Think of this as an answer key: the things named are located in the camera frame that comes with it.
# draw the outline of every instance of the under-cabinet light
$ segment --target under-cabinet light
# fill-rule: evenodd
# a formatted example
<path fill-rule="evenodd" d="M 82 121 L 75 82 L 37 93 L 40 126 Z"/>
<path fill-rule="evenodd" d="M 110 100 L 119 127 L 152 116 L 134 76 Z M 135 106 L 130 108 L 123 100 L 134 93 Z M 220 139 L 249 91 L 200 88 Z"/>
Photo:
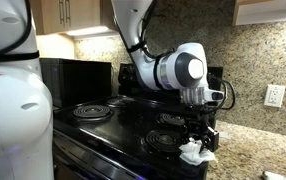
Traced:
<path fill-rule="evenodd" d="M 96 26 L 96 27 L 91 27 L 91 28 L 85 28 L 85 29 L 79 29 L 75 31 L 68 31 L 66 34 L 70 36 L 81 36 L 81 35 L 88 35 L 88 34 L 98 34 L 98 33 L 103 33 L 107 32 L 109 28 L 105 26 Z"/>

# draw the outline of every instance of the kitchen wall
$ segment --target kitchen wall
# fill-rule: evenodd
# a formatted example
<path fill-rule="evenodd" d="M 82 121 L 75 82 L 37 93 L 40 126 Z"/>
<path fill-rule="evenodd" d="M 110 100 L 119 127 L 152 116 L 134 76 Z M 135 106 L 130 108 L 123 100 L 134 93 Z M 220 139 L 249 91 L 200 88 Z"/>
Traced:
<path fill-rule="evenodd" d="M 201 43 L 208 64 L 223 66 L 236 89 L 235 108 L 218 119 L 286 135 L 286 92 L 282 108 L 263 106 L 267 84 L 286 86 L 286 22 L 235 27 L 233 9 L 232 0 L 159 0 L 147 29 L 149 49 L 158 54 Z M 116 86 L 119 63 L 130 62 L 120 37 L 75 41 L 75 55 L 112 62 Z"/>
<path fill-rule="evenodd" d="M 36 36 L 40 57 L 74 59 L 73 39 L 65 34 Z"/>

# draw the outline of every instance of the cabinet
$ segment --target cabinet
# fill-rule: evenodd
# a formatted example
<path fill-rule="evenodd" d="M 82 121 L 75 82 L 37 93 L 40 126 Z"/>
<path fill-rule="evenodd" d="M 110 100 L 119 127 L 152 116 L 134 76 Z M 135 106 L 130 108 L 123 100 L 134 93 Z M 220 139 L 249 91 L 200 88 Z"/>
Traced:
<path fill-rule="evenodd" d="M 236 0 L 233 25 L 286 21 L 286 0 Z"/>
<path fill-rule="evenodd" d="M 30 0 L 36 34 L 107 26 L 115 30 L 111 0 Z"/>

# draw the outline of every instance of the black microwave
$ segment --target black microwave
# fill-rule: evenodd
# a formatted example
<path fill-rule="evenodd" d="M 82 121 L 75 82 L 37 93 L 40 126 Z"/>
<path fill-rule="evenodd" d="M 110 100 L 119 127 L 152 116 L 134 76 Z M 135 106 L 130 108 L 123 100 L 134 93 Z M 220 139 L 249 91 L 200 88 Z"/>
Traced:
<path fill-rule="evenodd" d="M 111 96 L 111 63 L 40 58 L 44 84 L 53 106 L 76 105 Z"/>

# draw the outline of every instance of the stove burner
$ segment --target stove burner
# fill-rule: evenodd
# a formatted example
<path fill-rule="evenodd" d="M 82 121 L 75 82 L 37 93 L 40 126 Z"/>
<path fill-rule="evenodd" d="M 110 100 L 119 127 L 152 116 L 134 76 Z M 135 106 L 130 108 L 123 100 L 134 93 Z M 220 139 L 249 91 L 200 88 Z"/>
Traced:
<path fill-rule="evenodd" d="M 162 113 L 159 117 L 159 122 L 176 126 L 183 126 L 185 124 L 185 119 L 180 116 L 172 116 L 169 114 Z"/>
<path fill-rule="evenodd" d="M 75 109 L 73 114 L 76 117 L 82 118 L 82 120 L 97 121 L 104 120 L 105 117 L 112 115 L 113 111 L 107 106 L 89 105 Z"/>
<path fill-rule="evenodd" d="M 120 97 L 109 99 L 107 101 L 107 104 L 109 106 L 112 106 L 112 107 L 123 107 L 129 101 L 133 101 L 133 99 L 129 98 L 129 97 L 122 97 L 122 96 L 120 96 Z"/>
<path fill-rule="evenodd" d="M 153 130 L 143 140 L 143 143 L 159 153 L 180 154 L 181 136 L 173 131 Z"/>

